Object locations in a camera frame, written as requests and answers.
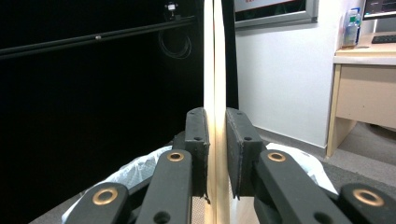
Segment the black cable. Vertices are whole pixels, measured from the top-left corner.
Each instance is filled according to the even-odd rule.
[[[171,50],[169,50],[164,42],[163,42],[163,33],[165,32],[165,30],[161,30],[158,32],[158,43],[160,45],[161,50],[163,51],[163,53],[168,56],[171,57],[173,59],[186,59],[190,56],[191,54],[191,41],[188,35],[186,35],[186,33],[183,32],[183,35],[185,37],[184,40],[184,47],[183,49],[181,49],[178,52],[172,52]]]

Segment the black wall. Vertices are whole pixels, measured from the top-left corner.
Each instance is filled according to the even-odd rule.
[[[56,7],[59,15],[47,5],[35,7],[37,12],[42,10],[53,20],[46,21],[42,16],[32,18],[32,24],[22,16],[22,12],[25,16],[36,13],[28,12],[28,5],[0,7],[2,13],[5,8],[18,11],[18,7],[23,7],[24,10],[16,14],[15,20],[9,13],[3,14],[8,21],[14,20],[14,27],[18,28],[9,30],[11,33],[1,47],[65,38],[71,33],[58,34],[64,27],[70,32],[77,31],[70,35],[73,37],[102,27],[95,24],[93,16],[89,20],[82,19],[92,6],[82,3],[72,6],[66,1],[59,4],[49,5]],[[134,22],[143,15],[154,18],[146,24],[164,22],[162,14],[130,13],[125,8],[132,3],[119,2],[113,6],[114,1],[105,1],[101,4],[112,4],[109,11],[96,7],[107,14],[108,20],[98,19],[108,25],[104,26],[106,32],[136,25],[116,23],[111,15],[117,10],[124,19],[126,14],[132,15]],[[139,6],[139,10],[141,8],[153,7]],[[224,5],[224,10],[228,13],[225,24],[228,22],[229,26],[226,38],[231,38],[226,46],[227,106],[237,108],[233,6]],[[60,18],[69,18],[69,21],[60,21]],[[47,25],[36,27],[39,32],[35,33],[37,21]],[[9,24],[4,22],[0,20],[2,28],[9,29]],[[184,60],[172,59],[161,51],[158,32],[1,60],[0,149],[4,196],[0,222],[30,222],[134,158],[162,147],[183,131],[186,113],[204,104],[201,25],[197,20],[193,25],[166,31],[166,38],[174,41],[175,48],[183,45],[180,34],[185,33],[191,39],[191,55]],[[48,36],[40,35],[47,32],[45,27],[49,28]],[[23,38],[24,31],[36,35]]]

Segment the wooden desk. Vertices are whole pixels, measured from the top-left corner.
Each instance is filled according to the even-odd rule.
[[[327,157],[356,121],[396,128],[396,44],[372,45],[373,36],[363,35],[356,48],[335,52]]]

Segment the white plastic bag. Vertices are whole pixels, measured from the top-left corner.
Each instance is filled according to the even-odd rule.
[[[338,194],[337,190],[335,190],[334,185],[330,181],[329,177],[327,177],[326,173],[323,170],[323,166],[321,162],[314,156],[301,151],[295,147],[285,147],[279,144],[270,143],[267,145],[267,149],[275,149],[279,151],[284,151],[291,155],[295,161],[304,169],[304,171],[308,174],[309,177],[322,188],[334,193]]]
[[[152,176],[158,159],[165,151],[170,149],[172,149],[172,146],[161,147],[146,156],[138,157],[128,164],[122,166],[116,173],[110,175],[105,180],[95,184],[95,186],[105,182],[113,182],[123,184],[127,189],[131,189],[135,185],[141,183],[143,180]],[[70,215],[78,202],[79,199],[62,215],[62,223],[66,222],[67,217]]]

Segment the brass washer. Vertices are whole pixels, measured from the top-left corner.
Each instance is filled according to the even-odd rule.
[[[111,197],[109,197],[108,199],[105,199],[105,200],[100,199],[99,198],[100,195],[103,193],[106,193],[106,192],[111,193]],[[105,204],[113,202],[117,198],[118,195],[119,195],[119,192],[115,188],[100,189],[93,195],[92,202],[97,205],[105,205]]]
[[[169,161],[182,161],[184,159],[184,155],[179,152],[172,152],[168,154],[167,158]]]
[[[271,161],[285,161],[286,160],[286,157],[284,155],[277,153],[277,152],[271,152],[270,154],[268,154],[268,158]]]
[[[371,192],[370,190],[367,189],[354,189],[353,191],[353,196],[355,196],[356,199],[361,201],[362,203],[367,203],[371,206],[379,207],[384,205],[384,200],[379,197],[376,193]],[[363,194],[368,194],[372,196],[374,199],[369,200],[363,196]]]

